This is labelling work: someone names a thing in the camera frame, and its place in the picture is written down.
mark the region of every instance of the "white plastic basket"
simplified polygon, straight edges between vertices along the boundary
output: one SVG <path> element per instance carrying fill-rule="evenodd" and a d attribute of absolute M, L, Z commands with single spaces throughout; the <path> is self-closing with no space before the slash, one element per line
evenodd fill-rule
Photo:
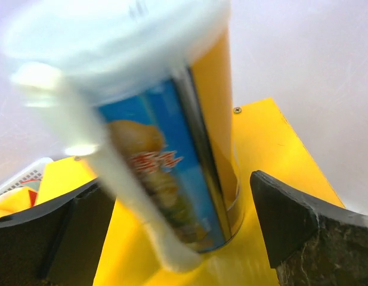
<path fill-rule="evenodd" d="M 0 195 L 5 194 L 12 189 L 21 187 L 21 183 L 29 180 L 41 180 L 43 178 L 45 166 L 54 160 L 48 157 L 41 158 L 30 166 L 17 173 L 9 180 L 0 185 Z"/>

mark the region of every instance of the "food image on label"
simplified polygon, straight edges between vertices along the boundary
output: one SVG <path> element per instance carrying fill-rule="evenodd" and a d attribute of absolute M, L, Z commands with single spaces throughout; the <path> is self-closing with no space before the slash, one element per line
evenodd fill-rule
<path fill-rule="evenodd" d="M 171 80 L 102 105 L 111 140 L 178 238 L 197 251 L 225 243 Z"/>

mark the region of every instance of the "lid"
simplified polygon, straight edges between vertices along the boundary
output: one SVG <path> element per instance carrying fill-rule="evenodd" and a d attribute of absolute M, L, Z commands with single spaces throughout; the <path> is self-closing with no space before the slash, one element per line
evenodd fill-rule
<path fill-rule="evenodd" d="M 40 61 L 111 93 L 195 60 L 225 29 L 228 13 L 228 0 L 46 0 L 9 21 L 1 46 L 11 73 Z"/>

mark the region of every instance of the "white wall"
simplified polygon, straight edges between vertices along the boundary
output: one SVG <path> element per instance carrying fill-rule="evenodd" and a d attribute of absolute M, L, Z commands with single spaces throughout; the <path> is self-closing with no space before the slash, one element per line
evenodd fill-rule
<path fill-rule="evenodd" d="M 0 21 L 24 0 L 0 1 Z M 235 105 L 273 97 L 347 207 L 368 213 L 368 0 L 232 0 Z M 60 147 L 0 76 L 0 181 Z"/>

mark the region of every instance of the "screw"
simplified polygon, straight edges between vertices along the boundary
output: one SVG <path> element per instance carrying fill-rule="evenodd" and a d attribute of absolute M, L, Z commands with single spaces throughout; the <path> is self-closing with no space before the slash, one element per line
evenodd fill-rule
<path fill-rule="evenodd" d="M 242 112 L 242 108 L 240 108 L 239 106 L 234 107 L 234 108 L 233 108 L 233 112 L 234 112 L 235 114 L 241 113 L 241 112 Z"/>

